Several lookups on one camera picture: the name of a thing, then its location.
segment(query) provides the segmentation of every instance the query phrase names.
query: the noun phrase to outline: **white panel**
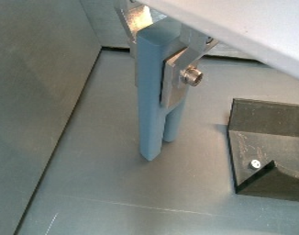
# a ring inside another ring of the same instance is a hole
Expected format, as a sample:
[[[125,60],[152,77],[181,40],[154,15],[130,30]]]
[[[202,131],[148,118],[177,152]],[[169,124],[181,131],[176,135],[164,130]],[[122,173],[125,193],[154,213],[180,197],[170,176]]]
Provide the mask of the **white panel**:
[[[140,0],[299,78],[299,0]]]

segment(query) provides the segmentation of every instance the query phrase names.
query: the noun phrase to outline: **blue plastic leg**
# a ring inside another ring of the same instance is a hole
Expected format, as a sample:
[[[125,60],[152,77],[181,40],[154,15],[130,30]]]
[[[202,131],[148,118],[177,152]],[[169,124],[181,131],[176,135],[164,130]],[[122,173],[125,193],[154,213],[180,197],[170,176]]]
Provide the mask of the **blue plastic leg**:
[[[172,142],[177,135],[178,124],[182,116],[185,100],[177,105],[165,117],[162,140]]]
[[[137,33],[140,151],[148,161],[158,155],[161,141],[174,139],[184,107],[184,101],[169,109],[160,105],[164,60],[184,48],[178,35],[180,24],[169,18]]]

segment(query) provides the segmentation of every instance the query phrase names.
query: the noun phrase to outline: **scratch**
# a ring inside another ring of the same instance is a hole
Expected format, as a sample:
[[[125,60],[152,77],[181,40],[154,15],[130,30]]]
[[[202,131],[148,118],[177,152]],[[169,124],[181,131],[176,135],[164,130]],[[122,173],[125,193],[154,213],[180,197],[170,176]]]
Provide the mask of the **scratch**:
[[[49,230],[50,230],[52,224],[53,224],[53,222],[54,222],[54,220],[56,220],[56,216],[57,216],[57,213],[54,214],[54,216],[53,216],[53,218],[52,218],[52,222],[50,222],[50,225],[49,225],[49,227],[48,227],[48,229],[46,229],[45,235],[48,234],[48,232],[49,232]]]

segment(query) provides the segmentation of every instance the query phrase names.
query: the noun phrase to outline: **gray metal surface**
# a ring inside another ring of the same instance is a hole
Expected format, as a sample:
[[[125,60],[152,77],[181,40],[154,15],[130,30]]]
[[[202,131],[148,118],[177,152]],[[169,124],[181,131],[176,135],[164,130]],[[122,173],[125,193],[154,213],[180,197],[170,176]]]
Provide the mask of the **gray metal surface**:
[[[138,2],[299,78],[299,0]]]
[[[18,224],[98,49],[77,0],[0,1],[0,235]]]
[[[232,99],[299,104],[299,81],[254,62],[198,68],[178,138],[148,162],[133,60],[101,52],[20,235],[299,234],[299,202],[233,193],[226,146]]]
[[[81,3],[101,46],[110,48],[128,48],[126,34],[113,10],[112,0],[81,0]],[[153,9],[150,12],[153,21],[157,21],[165,17]],[[213,56],[252,59],[252,57],[241,51],[233,49],[222,43],[218,43],[206,52],[206,54]]]

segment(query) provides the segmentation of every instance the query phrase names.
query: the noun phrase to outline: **metal plate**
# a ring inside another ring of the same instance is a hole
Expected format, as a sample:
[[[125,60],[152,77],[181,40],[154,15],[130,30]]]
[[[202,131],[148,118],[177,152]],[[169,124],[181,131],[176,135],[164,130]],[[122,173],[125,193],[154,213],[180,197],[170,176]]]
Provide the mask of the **metal plate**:
[[[299,234],[299,202],[233,193],[226,144],[232,99],[299,104],[299,81],[257,62],[198,69],[177,139],[148,162],[133,60],[101,52],[20,235]]]
[[[98,49],[77,0],[0,1],[0,235],[18,224]]]

